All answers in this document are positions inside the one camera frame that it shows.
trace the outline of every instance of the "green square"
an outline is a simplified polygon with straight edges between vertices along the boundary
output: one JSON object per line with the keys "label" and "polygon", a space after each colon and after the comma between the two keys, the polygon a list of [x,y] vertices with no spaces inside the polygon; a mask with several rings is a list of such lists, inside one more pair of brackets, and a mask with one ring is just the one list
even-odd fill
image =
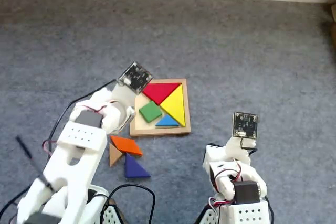
{"label": "green square", "polygon": [[162,115],[162,112],[155,104],[155,102],[150,101],[147,105],[139,109],[140,114],[143,116],[143,118],[146,120],[147,123],[152,122],[156,118],[158,118],[160,115]]}

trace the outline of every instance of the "circuit board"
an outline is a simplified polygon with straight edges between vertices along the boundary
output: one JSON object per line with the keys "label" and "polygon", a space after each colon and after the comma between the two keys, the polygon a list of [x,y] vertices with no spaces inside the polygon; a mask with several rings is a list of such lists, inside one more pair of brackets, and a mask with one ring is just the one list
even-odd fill
{"label": "circuit board", "polygon": [[152,79],[152,75],[146,69],[139,63],[133,62],[118,81],[139,94]]}
{"label": "circuit board", "polygon": [[232,136],[257,139],[258,116],[235,112],[233,114]]}

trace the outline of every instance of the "puzzle piece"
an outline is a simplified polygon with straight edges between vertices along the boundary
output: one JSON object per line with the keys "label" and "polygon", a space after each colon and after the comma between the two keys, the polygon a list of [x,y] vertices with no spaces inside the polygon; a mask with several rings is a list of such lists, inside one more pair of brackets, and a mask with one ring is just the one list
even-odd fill
{"label": "puzzle piece", "polygon": [[147,178],[151,175],[132,157],[126,153],[125,177],[126,178]]}
{"label": "puzzle piece", "polygon": [[156,127],[179,127],[179,123],[167,114],[156,124]]}
{"label": "puzzle piece", "polygon": [[185,127],[183,88],[178,86],[161,104],[161,108],[172,116],[178,123]]}
{"label": "puzzle piece", "polygon": [[152,122],[162,115],[160,108],[153,101],[150,101],[147,105],[139,109],[139,112],[147,123]]}
{"label": "puzzle piece", "polygon": [[128,139],[120,136],[111,136],[111,139],[116,148],[121,152],[142,156],[142,151],[133,139]]}
{"label": "puzzle piece", "polygon": [[113,146],[113,144],[110,144],[110,167],[115,164],[118,159],[122,156],[122,153]]}
{"label": "puzzle piece", "polygon": [[142,92],[160,105],[179,85],[180,83],[150,83]]}

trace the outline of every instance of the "wire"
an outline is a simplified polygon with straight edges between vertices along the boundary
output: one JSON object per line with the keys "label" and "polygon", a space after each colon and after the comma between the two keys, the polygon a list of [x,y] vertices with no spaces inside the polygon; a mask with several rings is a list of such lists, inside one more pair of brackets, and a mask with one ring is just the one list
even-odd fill
{"label": "wire", "polygon": [[248,156],[251,156],[254,152],[258,151],[258,148],[251,148],[251,149],[253,150],[248,154]]}
{"label": "wire", "polygon": [[104,204],[104,206],[103,206],[103,208],[102,208],[102,210],[100,212],[100,223],[103,223],[104,212],[108,208],[109,201],[112,198],[113,194],[116,191],[118,191],[119,189],[124,188],[124,187],[139,187],[139,188],[142,188],[142,189],[148,191],[153,196],[152,209],[151,209],[151,213],[150,213],[149,221],[148,221],[148,224],[151,224],[152,218],[153,218],[153,213],[154,213],[154,208],[155,208],[155,193],[151,189],[149,189],[149,188],[147,188],[145,186],[139,185],[139,184],[123,184],[123,185],[118,186],[116,189],[114,189],[110,193],[109,197],[107,198],[107,200],[106,200],[106,202],[105,202],[105,204]]}
{"label": "wire", "polygon": [[218,213],[217,213],[215,207],[212,205],[211,201],[216,201],[216,199],[214,197],[210,197],[209,200],[208,200],[208,204],[212,208],[212,210],[215,212],[216,216],[218,217]]}
{"label": "wire", "polygon": [[44,140],[44,141],[42,142],[42,148],[43,148],[43,150],[44,150],[46,153],[48,153],[50,156],[52,156],[52,152],[50,152],[50,151],[48,150],[47,146],[46,146],[47,142],[48,142],[47,139]]}
{"label": "wire", "polygon": [[217,188],[217,183],[216,183],[216,178],[219,176],[219,174],[223,173],[223,172],[227,172],[228,170],[233,170],[234,172],[237,173],[236,177],[233,179],[233,181],[237,181],[238,178],[240,177],[241,175],[241,171],[242,171],[242,167],[240,166],[240,164],[237,162],[237,165],[239,167],[239,171],[237,170],[234,170],[234,169],[231,169],[231,168],[228,168],[228,169],[223,169],[221,170],[219,173],[216,174],[215,178],[214,178],[214,181],[215,181],[215,190],[219,193],[218,191],[218,188]]}
{"label": "wire", "polygon": [[91,199],[99,197],[99,196],[105,197],[106,199],[108,198],[108,196],[105,194],[95,194]]}
{"label": "wire", "polygon": [[18,198],[20,198],[23,194],[25,194],[30,189],[30,186],[31,186],[31,184],[29,186],[27,186],[24,190],[19,192],[18,195],[16,195],[13,199],[11,199],[9,202],[7,202],[7,204],[0,211],[0,220],[1,220],[1,217],[4,214],[4,212],[7,210],[7,208],[11,204],[13,204]]}
{"label": "wire", "polygon": [[9,222],[8,224],[13,224],[13,220],[14,218],[17,216],[17,214],[13,215],[10,219],[9,219]]}
{"label": "wire", "polygon": [[241,137],[240,138],[240,148],[243,149],[243,150],[251,151],[251,152],[248,153],[248,156],[251,156],[253,153],[258,151],[258,148],[243,147],[243,142],[244,142],[244,138]]}
{"label": "wire", "polygon": [[269,199],[267,196],[265,196],[265,200],[267,201],[269,211],[271,212],[271,224],[274,224],[274,212],[273,212],[271,203],[269,202]]}
{"label": "wire", "polygon": [[220,217],[220,216],[221,216],[221,213],[220,213],[220,208],[221,208],[221,207],[222,207],[222,205],[220,205],[219,208],[218,208],[218,222],[217,222],[217,224],[219,224],[219,222],[220,222],[220,220],[221,220],[221,219],[220,219],[220,218],[221,218],[221,217]]}
{"label": "wire", "polygon": [[[60,121],[62,120],[63,116],[64,116],[65,113],[68,111],[68,109],[69,109],[74,103],[78,102],[79,100],[81,100],[81,99],[83,99],[83,98],[85,98],[85,97],[88,97],[88,96],[92,95],[93,93],[99,91],[100,89],[106,87],[106,86],[109,85],[109,84],[114,83],[115,81],[116,81],[116,79],[113,79],[113,80],[111,80],[111,81],[105,83],[104,85],[100,86],[99,88],[97,88],[97,89],[91,91],[90,93],[88,93],[88,94],[86,94],[86,95],[83,95],[82,97],[80,97],[80,98],[78,98],[78,99],[73,100],[72,102],[70,102],[70,103],[68,104],[68,106],[63,110],[63,112],[62,112],[61,115],[58,117],[57,121],[55,122],[54,126],[52,127],[52,130],[50,131],[49,138],[45,140],[45,142],[48,142],[48,152],[51,153],[51,151],[52,151],[52,149],[51,149],[51,148],[52,148],[52,146],[51,146],[51,142],[52,142],[52,140],[51,140],[51,139],[52,139],[52,137],[54,136],[54,133],[55,133],[55,131],[56,131],[57,126],[59,125]],[[4,214],[4,212],[7,210],[7,208],[8,208],[13,202],[15,202],[18,198],[20,198],[23,194],[25,194],[25,193],[30,189],[30,186],[31,186],[31,184],[30,184],[29,186],[27,186],[24,190],[22,190],[21,192],[19,192],[14,198],[12,198],[12,199],[11,199],[11,200],[10,200],[10,201],[9,201],[9,202],[8,202],[2,209],[1,209],[1,211],[0,211],[0,220],[1,220],[1,217],[2,217],[2,215]]]}

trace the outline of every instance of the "tangram puzzle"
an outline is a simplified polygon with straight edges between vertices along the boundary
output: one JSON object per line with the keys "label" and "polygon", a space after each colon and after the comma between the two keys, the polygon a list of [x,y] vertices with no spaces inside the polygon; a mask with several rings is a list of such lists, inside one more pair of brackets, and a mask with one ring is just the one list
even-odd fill
{"label": "tangram puzzle", "polygon": [[186,79],[152,80],[135,99],[131,136],[191,131]]}

